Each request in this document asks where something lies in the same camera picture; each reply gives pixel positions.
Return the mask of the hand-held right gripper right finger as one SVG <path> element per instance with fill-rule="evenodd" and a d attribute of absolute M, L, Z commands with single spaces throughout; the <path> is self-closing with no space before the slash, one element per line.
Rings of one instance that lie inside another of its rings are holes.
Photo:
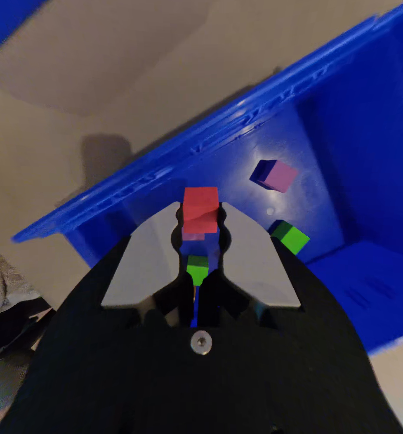
<path fill-rule="evenodd" d="M 268 232 L 227 202 L 218 213 L 217 268 L 199 289 L 198 326 L 219 327 L 222 315 L 278 327 L 272 308 L 299 309 L 301 302 Z"/>

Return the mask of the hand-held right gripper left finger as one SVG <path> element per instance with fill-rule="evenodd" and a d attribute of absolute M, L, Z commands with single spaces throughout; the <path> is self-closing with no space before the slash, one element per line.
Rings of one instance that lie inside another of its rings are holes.
<path fill-rule="evenodd" d="M 103 308 L 157 308 L 164 316 L 177 310 L 179 325 L 190 326 L 194 284 L 180 252 L 180 208 L 173 202 L 134 230 L 102 299 Z"/>

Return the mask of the red wooden cube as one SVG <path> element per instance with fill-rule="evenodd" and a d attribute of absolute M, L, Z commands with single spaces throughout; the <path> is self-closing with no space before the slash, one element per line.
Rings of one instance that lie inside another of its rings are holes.
<path fill-rule="evenodd" d="M 183 200 L 183 232 L 216 233 L 219 205 L 217 187 L 186 187 Z"/>

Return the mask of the blue plastic bin with cubes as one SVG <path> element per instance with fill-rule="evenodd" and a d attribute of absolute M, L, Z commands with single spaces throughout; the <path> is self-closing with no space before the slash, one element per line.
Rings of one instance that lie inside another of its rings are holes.
<path fill-rule="evenodd" d="M 0 0 L 0 48 L 48 0 Z"/>

